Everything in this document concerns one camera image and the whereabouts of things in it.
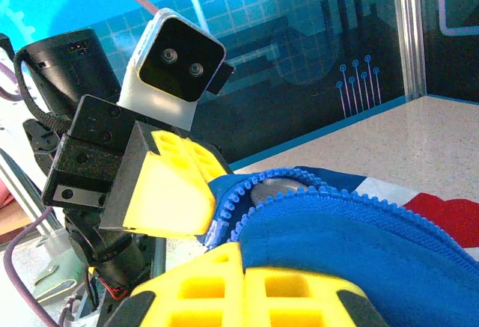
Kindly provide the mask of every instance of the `red wire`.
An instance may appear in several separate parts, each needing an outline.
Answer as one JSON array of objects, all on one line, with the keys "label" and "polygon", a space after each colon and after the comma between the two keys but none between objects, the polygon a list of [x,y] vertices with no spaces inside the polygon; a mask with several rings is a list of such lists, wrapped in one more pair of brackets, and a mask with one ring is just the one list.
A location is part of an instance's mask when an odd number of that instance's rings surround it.
[{"label": "red wire", "polygon": [[102,283],[102,285],[105,286],[105,288],[108,290],[108,292],[110,292],[110,295],[112,295],[114,300],[120,301],[121,299],[123,299],[128,294],[128,290],[121,293],[121,288],[110,287],[108,284],[106,284],[106,282],[101,277],[99,277],[99,279],[100,279],[100,282]]}]

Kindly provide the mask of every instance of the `black cable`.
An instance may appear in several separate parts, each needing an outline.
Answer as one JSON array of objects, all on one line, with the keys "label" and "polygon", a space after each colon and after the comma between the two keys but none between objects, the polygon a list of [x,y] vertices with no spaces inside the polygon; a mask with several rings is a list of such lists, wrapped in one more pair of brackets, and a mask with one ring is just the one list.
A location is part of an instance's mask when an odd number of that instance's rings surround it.
[{"label": "black cable", "polygon": [[91,305],[93,306],[92,312],[98,308],[98,305],[93,297],[91,292],[90,276],[88,274],[88,267],[85,269],[85,286],[87,288],[88,299],[90,300]]},{"label": "black cable", "polygon": [[42,109],[40,109],[31,97],[30,91],[28,91],[27,84],[25,83],[22,72],[22,62],[25,61],[26,55],[27,52],[24,49],[20,49],[18,52],[16,52],[15,57],[13,58],[15,76],[16,80],[18,81],[19,90],[22,94],[23,100],[25,101],[28,110],[30,110],[31,114],[36,117],[38,121],[52,129],[53,131],[58,132],[58,134],[64,134],[70,128],[70,124],[65,120],[61,120],[55,116],[47,114]]},{"label": "black cable", "polygon": [[98,289],[97,289],[97,279],[93,277],[91,279],[91,288],[93,290],[94,298],[95,298],[95,305],[100,306],[100,298],[98,297]]},{"label": "black cable", "polygon": [[67,313],[72,312],[73,309],[73,303],[76,300],[81,300],[82,297],[80,295],[72,296],[68,299],[66,305],[63,307],[63,310],[61,310],[60,317],[58,318],[58,324],[60,327],[63,327],[65,324],[65,320],[67,318]]}]

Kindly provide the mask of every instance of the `blue zipper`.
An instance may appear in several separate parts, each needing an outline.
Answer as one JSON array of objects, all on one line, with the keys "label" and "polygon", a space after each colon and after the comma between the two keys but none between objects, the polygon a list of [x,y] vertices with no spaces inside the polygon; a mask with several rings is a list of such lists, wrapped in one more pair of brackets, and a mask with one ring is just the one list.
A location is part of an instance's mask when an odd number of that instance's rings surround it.
[{"label": "blue zipper", "polygon": [[316,175],[310,174],[300,168],[274,168],[253,174],[223,194],[215,215],[213,216],[210,229],[205,235],[203,241],[205,247],[212,249],[226,242],[228,232],[232,233],[237,227],[237,225],[231,227],[231,223],[234,224],[235,221],[242,219],[245,211],[254,209],[254,207],[249,207],[246,210],[239,211],[237,208],[247,192],[251,191],[258,183],[262,183],[264,180],[280,177],[295,180],[303,185],[313,186],[315,188],[326,185],[326,183],[319,177],[316,177]]},{"label": "blue zipper", "polygon": [[[412,242],[423,245],[431,251],[443,255],[454,263],[458,263],[467,270],[479,275],[479,263],[468,255],[443,229],[429,221],[427,218],[415,214],[413,211],[406,210],[405,207],[398,207],[396,204],[389,204],[386,200],[379,201],[378,198],[369,198],[367,195],[359,196],[357,192],[349,193],[346,189],[339,192],[336,188],[327,186],[322,182],[320,183],[319,188],[317,186],[310,186],[307,190],[299,188],[297,192],[289,190],[286,195],[279,192],[275,197],[269,196],[266,201],[258,203],[255,207],[250,207],[248,212],[244,213],[241,218],[238,219],[235,228],[231,231],[231,235],[227,241],[238,242],[243,228],[254,218],[254,214],[258,210],[265,207],[274,208],[276,203],[283,201],[285,198],[301,197],[332,199],[344,202],[350,206],[355,205],[356,207],[364,207],[365,215],[367,215],[368,210],[384,214],[385,217],[393,218],[395,222],[403,224],[403,226],[408,229],[413,227],[418,231],[425,233],[427,239],[431,239],[427,241],[418,241],[411,237],[409,240]],[[235,199],[228,199],[228,201],[229,204],[231,204],[230,208],[232,207],[234,209]]]}]

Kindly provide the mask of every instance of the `screw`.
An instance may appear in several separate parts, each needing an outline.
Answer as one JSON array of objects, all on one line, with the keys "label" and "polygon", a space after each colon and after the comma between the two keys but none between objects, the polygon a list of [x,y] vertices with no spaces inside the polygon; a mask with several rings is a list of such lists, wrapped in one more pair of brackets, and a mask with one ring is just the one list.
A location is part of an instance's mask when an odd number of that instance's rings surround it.
[{"label": "screw", "polygon": [[120,115],[120,108],[117,106],[110,106],[109,114],[111,117],[117,117]]},{"label": "screw", "polygon": [[69,200],[73,197],[73,191],[70,189],[63,190],[63,192],[61,193],[61,197],[65,200]]},{"label": "screw", "polygon": [[100,141],[103,143],[109,142],[112,139],[112,134],[108,131],[103,131],[100,133]]},{"label": "screw", "polygon": [[98,204],[100,206],[103,206],[103,204],[105,203],[105,199],[106,199],[105,195],[101,195],[100,198],[98,199]]},{"label": "screw", "polygon": [[165,49],[162,54],[162,59],[166,64],[173,64],[178,60],[178,53],[175,49]]},{"label": "screw", "polygon": [[76,161],[79,163],[79,164],[83,164],[84,162],[87,162],[88,160],[88,156],[85,154],[85,153],[79,153],[77,156],[76,156]]},{"label": "screw", "polygon": [[189,73],[195,78],[202,76],[203,71],[203,65],[201,65],[200,63],[194,63],[191,67],[189,67]]}]

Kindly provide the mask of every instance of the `white countertop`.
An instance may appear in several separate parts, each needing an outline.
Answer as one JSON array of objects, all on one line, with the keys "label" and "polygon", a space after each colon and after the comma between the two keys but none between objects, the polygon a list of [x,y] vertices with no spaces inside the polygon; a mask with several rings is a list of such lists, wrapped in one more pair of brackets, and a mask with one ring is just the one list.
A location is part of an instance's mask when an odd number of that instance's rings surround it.
[{"label": "white countertop", "polygon": [[236,172],[295,165],[479,201],[479,106],[422,97]]}]

